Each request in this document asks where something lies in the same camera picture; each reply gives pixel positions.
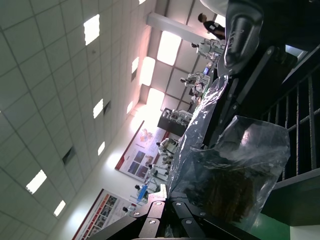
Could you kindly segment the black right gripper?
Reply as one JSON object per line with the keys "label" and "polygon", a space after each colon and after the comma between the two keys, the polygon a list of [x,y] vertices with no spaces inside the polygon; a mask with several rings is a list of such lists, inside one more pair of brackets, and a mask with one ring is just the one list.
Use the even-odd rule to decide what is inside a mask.
{"label": "black right gripper", "polygon": [[231,74],[214,109],[205,119],[202,148],[211,148],[230,121],[231,105],[267,106],[298,62],[285,50],[271,46],[255,54],[264,22],[263,9],[252,0],[230,0],[226,11],[226,45],[217,64],[218,75]]}

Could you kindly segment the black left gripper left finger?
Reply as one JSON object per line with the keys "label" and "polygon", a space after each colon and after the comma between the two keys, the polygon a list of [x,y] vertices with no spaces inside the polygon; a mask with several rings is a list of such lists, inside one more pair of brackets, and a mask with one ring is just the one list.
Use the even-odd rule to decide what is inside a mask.
{"label": "black left gripper left finger", "polygon": [[139,240],[155,239],[161,225],[165,210],[165,199],[150,199],[149,202],[122,217],[100,232],[91,236],[90,240]]}

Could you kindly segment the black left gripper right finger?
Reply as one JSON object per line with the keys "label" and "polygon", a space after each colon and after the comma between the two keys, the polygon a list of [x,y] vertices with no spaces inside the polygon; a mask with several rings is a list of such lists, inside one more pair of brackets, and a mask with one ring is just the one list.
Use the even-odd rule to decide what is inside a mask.
{"label": "black left gripper right finger", "polygon": [[186,197],[171,197],[169,199],[169,226],[175,238],[194,240],[257,239],[254,235],[194,206]]}

